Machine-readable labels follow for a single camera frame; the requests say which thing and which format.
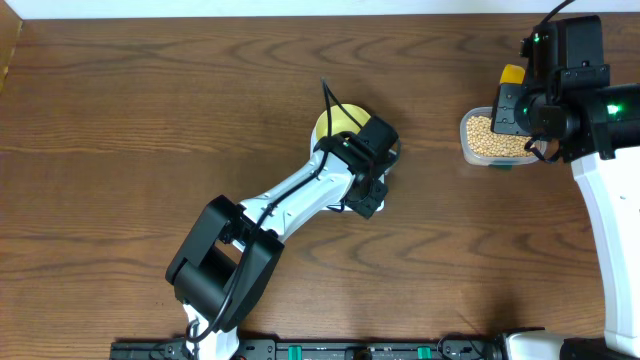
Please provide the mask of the orange plastic measuring scoop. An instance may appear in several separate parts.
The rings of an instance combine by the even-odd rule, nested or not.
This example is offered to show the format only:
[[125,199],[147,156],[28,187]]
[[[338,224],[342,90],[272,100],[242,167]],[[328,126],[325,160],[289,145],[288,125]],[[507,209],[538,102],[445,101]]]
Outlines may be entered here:
[[500,84],[517,84],[524,82],[526,70],[517,65],[507,64],[501,74]]

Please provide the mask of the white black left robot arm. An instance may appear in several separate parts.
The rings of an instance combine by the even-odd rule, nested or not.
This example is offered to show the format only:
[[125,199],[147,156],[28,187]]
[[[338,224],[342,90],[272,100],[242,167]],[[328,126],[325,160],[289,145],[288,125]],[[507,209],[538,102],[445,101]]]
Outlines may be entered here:
[[188,359],[230,359],[238,325],[255,307],[286,240],[321,210],[370,218],[399,158],[396,130],[373,116],[357,131],[328,133],[309,161],[274,188],[238,204],[220,195],[200,213],[165,279],[188,318]]

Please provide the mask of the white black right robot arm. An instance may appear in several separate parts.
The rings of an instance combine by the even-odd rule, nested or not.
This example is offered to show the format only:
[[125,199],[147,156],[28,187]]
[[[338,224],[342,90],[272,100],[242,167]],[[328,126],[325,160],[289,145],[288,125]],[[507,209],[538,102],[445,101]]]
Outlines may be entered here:
[[613,86],[601,20],[546,16],[521,42],[528,63],[500,81],[491,130],[558,148],[549,162],[570,164],[590,216],[605,293],[601,342],[566,339],[566,359],[639,355],[639,86]]

